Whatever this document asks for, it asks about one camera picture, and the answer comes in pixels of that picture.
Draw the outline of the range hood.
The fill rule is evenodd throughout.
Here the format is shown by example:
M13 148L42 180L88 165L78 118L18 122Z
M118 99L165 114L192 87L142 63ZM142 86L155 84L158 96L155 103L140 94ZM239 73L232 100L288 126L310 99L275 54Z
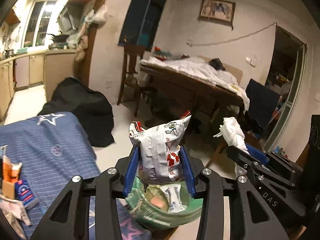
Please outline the range hood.
M80 3L67 3L60 11L57 22L64 34L78 30L82 9Z

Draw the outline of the kitchen window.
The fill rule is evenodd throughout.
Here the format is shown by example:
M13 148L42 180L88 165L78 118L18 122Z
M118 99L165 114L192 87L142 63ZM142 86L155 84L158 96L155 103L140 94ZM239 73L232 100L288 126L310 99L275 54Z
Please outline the kitchen window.
M57 0L35 2L28 23L22 48L39 47L45 45L48 25Z

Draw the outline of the green lined trash bin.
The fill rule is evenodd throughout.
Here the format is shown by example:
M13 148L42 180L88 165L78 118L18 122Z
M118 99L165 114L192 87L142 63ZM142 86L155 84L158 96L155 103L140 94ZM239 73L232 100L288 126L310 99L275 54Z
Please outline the green lined trash bin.
M181 202L187 208L179 213L169 213L168 201L160 189L162 185L144 187L142 181L136 177L131 193L126 198L130 214L151 230L167 230L197 220L201 216L202 199L192 198L184 181L176 184L181 185Z

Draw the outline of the white cloth on table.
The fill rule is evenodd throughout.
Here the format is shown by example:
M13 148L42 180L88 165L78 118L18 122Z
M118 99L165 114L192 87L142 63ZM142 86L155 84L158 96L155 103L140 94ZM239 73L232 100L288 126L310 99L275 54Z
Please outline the white cloth on table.
M211 87L220 86L225 88L242 98L244 102L244 112L249 110L250 100L245 90L239 86L236 77L228 71L216 70L200 57L161 61L151 56L149 59L140 60L136 65L136 71L138 72L137 83L141 87L145 87L150 80L150 75L142 71L142 65L159 67L160 69L183 74Z

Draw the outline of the black bag on floor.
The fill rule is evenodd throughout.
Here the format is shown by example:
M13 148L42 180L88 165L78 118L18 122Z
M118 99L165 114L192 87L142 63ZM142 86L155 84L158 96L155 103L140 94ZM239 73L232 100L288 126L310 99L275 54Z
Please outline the black bag on floor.
M94 147L114 143L112 106L101 92L93 91L77 79L68 77L59 83L52 99L44 104L39 115L71 112L79 120Z

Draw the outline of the orange white paper box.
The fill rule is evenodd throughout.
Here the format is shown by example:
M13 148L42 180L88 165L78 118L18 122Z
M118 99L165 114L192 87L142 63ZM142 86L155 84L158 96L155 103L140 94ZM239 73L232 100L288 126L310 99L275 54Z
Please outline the orange white paper box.
M3 180L11 183L16 183L19 180L22 163L14 164L6 154L7 145L1 146L2 157L2 175Z

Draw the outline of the wooden chair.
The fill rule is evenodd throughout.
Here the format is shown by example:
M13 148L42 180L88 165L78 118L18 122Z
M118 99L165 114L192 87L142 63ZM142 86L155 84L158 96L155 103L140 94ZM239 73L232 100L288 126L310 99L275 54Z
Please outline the wooden chair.
M153 92L151 87L140 87L137 80L137 71L136 64L138 62L138 57L141 60L144 56L145 47L138 46L134 44L125 44L124 46L124 57L123 57L123 66L121 74L121 85L118 96L117 105L121 103L124 87L130 87L134 89L134 102L136 103L134 117L138 114L139 102L141 96L150 96Z

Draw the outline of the dark interior window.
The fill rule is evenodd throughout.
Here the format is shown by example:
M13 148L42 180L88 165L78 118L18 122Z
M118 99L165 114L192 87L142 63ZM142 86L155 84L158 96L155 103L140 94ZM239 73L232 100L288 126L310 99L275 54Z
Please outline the dark interior window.
M166 0L132 0L120 33L120 46L132 44L152 50Z

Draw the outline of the beige kitchen cabinets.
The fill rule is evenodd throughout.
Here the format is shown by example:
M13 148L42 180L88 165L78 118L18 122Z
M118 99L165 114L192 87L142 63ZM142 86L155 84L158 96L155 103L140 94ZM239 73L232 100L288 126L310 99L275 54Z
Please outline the beige kitchen cabinets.
M1 60L1 122L16 91L43 84L46 100L57 85L77 72L75 49L38 50Z

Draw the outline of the white tissue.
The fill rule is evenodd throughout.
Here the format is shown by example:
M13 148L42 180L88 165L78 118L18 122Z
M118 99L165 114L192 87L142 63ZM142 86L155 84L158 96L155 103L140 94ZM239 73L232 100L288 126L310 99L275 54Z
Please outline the white tissue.
M224 118L219 130L220 132L214 135L214 138L223 137L228 146L235 146L249 154L245 135L235 117Z

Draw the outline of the wooden dining table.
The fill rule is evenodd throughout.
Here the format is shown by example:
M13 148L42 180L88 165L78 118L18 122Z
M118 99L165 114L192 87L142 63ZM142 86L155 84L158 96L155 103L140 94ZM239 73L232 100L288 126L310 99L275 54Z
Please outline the wooden dining table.
M162 120L169 121L189 110L193 115L203 112L212 121L221 108L235 106L245 109L243 99L223 87L213 87L181 73L145 63L140 64L140 73L150 77L146 87L154 90L150 96L151 113Z

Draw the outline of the blue star-pattern tablecloth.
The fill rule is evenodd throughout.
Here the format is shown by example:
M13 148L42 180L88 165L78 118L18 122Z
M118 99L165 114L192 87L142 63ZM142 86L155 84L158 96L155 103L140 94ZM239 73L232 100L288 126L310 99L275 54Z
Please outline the blue star-pattern tablecloth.
M84 179L101 174L86 132L72 113L39 115L1 127L1 146L7 145L12 163L22 163L20 180L26 179L39 199L27 211L30 225L23 225L31 236L56 197L74 176ZM117 200L121 239L150 239L151 232L141 227ZM89 207L89 239L95 237L95 198Z

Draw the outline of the white red snack bag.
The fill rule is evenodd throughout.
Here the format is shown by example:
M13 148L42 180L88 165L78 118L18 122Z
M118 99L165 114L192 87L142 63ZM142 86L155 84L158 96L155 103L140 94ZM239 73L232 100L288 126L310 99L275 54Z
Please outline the white red snack bag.
M140 121L129 126L129 139L140 149L138 177L148 185L162 185L183 178L180 142L191 119L186 111L180 119L148 129Z

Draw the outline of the blue tissue pack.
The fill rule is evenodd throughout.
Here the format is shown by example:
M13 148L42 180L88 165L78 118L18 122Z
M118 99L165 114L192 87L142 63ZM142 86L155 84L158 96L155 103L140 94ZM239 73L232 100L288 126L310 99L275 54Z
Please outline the blue tissue pack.
M21 201L24 208L29 211L39 204L39 199L32 192L27 180L21 179L15 183L16 199Z

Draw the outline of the hanging white plastic bag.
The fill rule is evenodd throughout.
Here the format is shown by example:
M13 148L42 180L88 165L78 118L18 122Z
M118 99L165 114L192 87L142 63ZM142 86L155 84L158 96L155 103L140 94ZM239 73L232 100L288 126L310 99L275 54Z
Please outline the hanging white plastic bag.
M103 4L97 11L92 9L84 18L84 22L87 24L101 25L107 21L108 6Z

